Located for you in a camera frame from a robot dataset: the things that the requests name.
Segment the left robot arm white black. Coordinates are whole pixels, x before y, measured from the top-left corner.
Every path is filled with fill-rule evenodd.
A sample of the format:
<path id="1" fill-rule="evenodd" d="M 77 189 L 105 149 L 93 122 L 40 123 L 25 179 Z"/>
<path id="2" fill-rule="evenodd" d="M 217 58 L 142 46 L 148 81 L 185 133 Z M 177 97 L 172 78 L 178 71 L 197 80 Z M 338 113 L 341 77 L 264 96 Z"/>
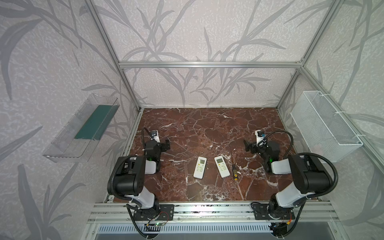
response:
<path id="1" fill-rule="evenodd" d="M 144 154 L 119 157 L 108 181 L 107 191 L 116 199 L 126 201 L 126 208 L 136 213 L 158 215 L 160 204 L 156 195 L 145 187 L 145 177 L 160 171 L 161 154 L 168 151 L 170 141 L 160 141 L 157 130 L 142 129 L 142 140 L 147 133 L 150 140 L 143 142 Z"/>

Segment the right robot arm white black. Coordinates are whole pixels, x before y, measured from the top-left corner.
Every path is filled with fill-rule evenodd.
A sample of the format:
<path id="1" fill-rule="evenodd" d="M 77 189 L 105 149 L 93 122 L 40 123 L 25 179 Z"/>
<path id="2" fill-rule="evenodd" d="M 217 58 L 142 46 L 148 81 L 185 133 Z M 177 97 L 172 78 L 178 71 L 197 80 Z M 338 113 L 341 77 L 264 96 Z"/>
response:
<path id="1" fill-rule="evenodd" d="M 290 139 L 282 158 L 279 143 L 268 140 L 276 133 L 285 133 Z M 262 166 L 267 174 L 291 175 L 293 178 L 293 182 L 284 190 L 271 196 L 267 208 L 270 215 L 302 207 L 307 200 L 327 195 L 336 188 L 339 175 L 330 160 L 315 153 L 290 154 L 294 143 L 291 133 L 278 130 L 266 135 L 258 130 L 255 136 L 255 142 L 243 140 L 245 151 L 263 159 Z"/>

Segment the black yellow screwdriver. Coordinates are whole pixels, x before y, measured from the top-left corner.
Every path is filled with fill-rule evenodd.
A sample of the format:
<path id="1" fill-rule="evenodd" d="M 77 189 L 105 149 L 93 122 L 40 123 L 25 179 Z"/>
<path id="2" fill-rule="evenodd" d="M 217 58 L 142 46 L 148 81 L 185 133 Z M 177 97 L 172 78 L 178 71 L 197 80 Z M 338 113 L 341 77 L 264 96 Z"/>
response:
<path id="1" fill-rule="evenodd" d="M 236 160 L 235 157 L 232 156 L 232 174 L 233 174 L 233 179 L 235 181 L 238 181 L 238 170 L 237 170 L 237 165 L 236 165 Z"/>

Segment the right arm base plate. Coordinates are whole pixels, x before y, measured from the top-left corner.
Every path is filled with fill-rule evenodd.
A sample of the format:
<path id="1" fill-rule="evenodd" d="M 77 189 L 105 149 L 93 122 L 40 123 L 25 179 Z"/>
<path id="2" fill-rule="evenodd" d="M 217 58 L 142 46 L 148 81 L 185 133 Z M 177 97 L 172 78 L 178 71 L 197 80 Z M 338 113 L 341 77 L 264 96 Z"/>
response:
<path id="1" fill-rule="evenodd" d="M 274 207 L 272 204 L 252 202 L 255 220 L 292 221 L 296 219 L 293 208 Z"/>

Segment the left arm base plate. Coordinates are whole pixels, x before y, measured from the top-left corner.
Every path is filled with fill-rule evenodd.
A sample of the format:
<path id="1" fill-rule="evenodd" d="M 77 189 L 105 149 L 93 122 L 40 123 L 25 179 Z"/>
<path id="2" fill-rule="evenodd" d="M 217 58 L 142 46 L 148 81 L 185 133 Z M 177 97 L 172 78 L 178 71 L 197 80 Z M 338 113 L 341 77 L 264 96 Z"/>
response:
<path id="1" fill-rule="evenodd" d="M 160 221 L 172 221 L 175 213 L 175 205 L 160 204 L 150 209 L 143 209 L 134 212 L 135 221 L 149 221 L 152 219 Z"/>

